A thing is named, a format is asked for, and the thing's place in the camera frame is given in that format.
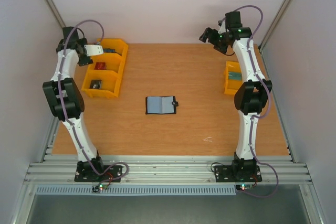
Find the blue credit card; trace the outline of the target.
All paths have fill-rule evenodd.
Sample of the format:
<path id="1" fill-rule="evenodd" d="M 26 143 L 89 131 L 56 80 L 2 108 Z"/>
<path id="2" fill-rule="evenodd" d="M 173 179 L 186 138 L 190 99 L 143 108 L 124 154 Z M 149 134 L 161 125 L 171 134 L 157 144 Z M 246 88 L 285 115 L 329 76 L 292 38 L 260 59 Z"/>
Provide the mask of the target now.
<path id="1" fill-rule="evenodd" d="M 112 48 L 104 48 L 103 51 L 106 53 L 115 53 L 115 49 Z"/>

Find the dark VIP card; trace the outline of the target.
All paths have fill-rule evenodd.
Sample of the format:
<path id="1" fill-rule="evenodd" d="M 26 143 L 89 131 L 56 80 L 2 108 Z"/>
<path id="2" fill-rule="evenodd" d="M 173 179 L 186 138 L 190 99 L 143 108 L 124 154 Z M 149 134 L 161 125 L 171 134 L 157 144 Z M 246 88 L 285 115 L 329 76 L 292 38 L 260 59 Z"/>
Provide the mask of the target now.
<path id="1" fill-rule="evenodd" d="M 100 89 L 102 80 L 91 80 L 90 89 Z"/>

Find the black card holder wallet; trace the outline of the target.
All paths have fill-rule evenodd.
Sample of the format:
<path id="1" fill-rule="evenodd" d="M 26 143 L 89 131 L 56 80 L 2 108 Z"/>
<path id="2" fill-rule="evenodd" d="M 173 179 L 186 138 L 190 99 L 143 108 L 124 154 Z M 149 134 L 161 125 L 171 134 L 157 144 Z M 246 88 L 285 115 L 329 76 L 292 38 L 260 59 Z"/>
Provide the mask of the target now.
<path id="1" fill-rule="evenodd" d="M 175 96 L 148 96 L 145 98 L 146 114 L 176 114 L 179 103 Z"/>

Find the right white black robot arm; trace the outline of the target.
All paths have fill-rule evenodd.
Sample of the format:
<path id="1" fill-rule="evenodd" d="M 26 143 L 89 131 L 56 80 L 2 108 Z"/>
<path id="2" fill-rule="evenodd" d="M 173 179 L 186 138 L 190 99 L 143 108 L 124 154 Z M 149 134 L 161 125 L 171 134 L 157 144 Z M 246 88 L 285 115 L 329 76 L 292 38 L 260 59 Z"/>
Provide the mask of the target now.
<path id="1" fill-rule="evenodd" d="M 220 29 L 206 28 L 201 42 L 208 42 L 225 54 L 232 47 L 241 70 L 242 84 L 234 95 L 234 105 L 239 114 L 239 140 L 230 165 L 216 163 L 212 168 L 217 182 L 260 182 L 255 142 L 257 125 L 262 110 L 269 108 L 268 99 L 272 82 L 263 75 L 253 48 L 253 34 L 241 23 L 240 12 L 226 13 Z"/>

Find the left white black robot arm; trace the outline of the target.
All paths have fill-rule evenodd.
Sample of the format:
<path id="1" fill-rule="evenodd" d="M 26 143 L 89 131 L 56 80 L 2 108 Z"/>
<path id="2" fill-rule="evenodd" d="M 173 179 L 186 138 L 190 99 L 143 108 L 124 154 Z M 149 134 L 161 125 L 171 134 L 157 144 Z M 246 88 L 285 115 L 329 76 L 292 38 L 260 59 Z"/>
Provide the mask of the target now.
<path id="1" fill-rule="evenodd" d="M 85 36 L 79 37 L 77 27 L 64 27 L 64 38 L 59 42 L 55 73 L 50 81 L 43 83 L 43 92 L 51 113 L 68 130 L 78 155 L 75 181 L 100 181 L 106 168 L 99 152 L 93 145 L 83 113 L 85 103 L 74 81 L 76 66 L 93 64 L 91 56 L 103 53 L 100 45 L 90 45 Z"/>

